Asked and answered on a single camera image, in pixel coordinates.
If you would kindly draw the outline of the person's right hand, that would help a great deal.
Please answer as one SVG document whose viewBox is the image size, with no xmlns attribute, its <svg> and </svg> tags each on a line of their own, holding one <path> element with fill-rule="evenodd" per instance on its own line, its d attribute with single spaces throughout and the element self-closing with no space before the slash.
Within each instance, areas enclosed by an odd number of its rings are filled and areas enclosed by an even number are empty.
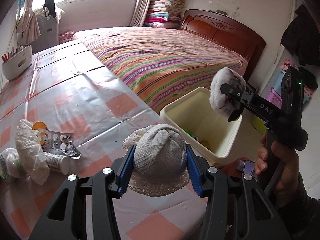
<svg viewBox="0 0 320 240">
<path fill-rule="evenodd" d="M 290 149 L 274 139 L 267 131 L 261 138 L 255 163 L 258 184 L 275 207 L 287 204 L 299 186 L 299 157 Z"/>
</svg>

